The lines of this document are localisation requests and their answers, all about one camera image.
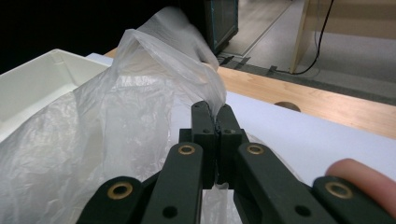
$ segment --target black cable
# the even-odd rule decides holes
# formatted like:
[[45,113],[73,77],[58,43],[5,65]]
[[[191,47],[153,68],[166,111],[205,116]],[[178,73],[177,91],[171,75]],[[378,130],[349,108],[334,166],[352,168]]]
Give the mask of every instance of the black cable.
[[332,3],[333,2],[334,2],[334,0],[332,0],[332,2],[330,3],[329,10],[327,11],[326,19],[324,20],[323,27],[322,27],[322,29],[320,31],[317,56],[315,57],[315,60],[311,63],[311,65],[309,65],[309,67],[307,69],[305,69],[303,72],[290,73],[288,71],[275,70],[276,72],[278,72],[278,73],[286,73],[286,74],[291,74],[291,75],[302,75],[302,74],[306,73],[307,71],[309,71],[309,69],[311,69],[314,66],[314,64],[317,62],[319,54],[320,54],[321,39],[323,37],[324,29],[326,28],[327,20],[329,19],[330,11],[332,10]]

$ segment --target wooden board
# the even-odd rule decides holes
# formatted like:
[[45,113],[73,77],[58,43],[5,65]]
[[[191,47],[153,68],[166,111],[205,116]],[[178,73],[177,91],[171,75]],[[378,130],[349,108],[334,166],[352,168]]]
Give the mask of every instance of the wooden board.
[[[106,56],[114,58],[115,53],[116,50],[113,49]],[[291,102],[297,105],[302,113],[396,139],[396,106],[224,67],[220,67],[218,73],[227,91],[270,104]]]
[[[331,0],[305,0],[290,72],[294,72],[311,43],[318,25],[320,32]],[[396,1],[335,0],[326,33],[396,39]]]

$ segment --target brass screw hole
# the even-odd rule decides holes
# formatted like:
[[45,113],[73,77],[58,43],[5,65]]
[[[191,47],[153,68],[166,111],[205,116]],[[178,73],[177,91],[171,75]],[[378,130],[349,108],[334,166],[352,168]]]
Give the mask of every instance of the brass screw hole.
[[124,199],[132,193],[133,189],[134,188],[129,182],[117,182],[113,186],[111,186],[110,189],[108,189],[107,197],[113,200]]
[[248,146],[247,151],[254,155],[260,155],[264,153],[264,148],[259,146]]
[[325,185],[325,188],[337,198],[350,199],[353,197],[352,190],[348,186],[338,182],[329,182]]
[[182,146],[178,149],[178,153],[182,155],[190,155],[195,152],[195,147],[192,146]]

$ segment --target floor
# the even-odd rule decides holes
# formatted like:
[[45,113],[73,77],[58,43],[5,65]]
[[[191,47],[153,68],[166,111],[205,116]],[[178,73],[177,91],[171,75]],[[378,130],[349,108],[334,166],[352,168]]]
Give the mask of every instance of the floor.
[[[307,73],[296,77],[268,71],[271,66],[289,70],[303,5],[304,0],[292,1],[253,48],[243,56],[233,55],[229,62],[221,61],[222,65],[396,105],[396,40],[325,33],[318,62]],[[308,67],[316,52],[313,38],[297,71]],[[220,54],[221,59],[229,56]]]

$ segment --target white plastic bag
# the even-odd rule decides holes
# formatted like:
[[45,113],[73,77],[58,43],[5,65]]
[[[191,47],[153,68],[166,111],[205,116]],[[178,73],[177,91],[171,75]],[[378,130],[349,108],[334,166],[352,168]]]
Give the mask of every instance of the white plastic bag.
[[[108,179],[158,172],[190,106],[206,100],[216,114],[224,104],[217,66],[175,8],[126,31],[111,67],[0,143],[0,222],[74,223]],[[224,203],[224,192],[210,195]]]

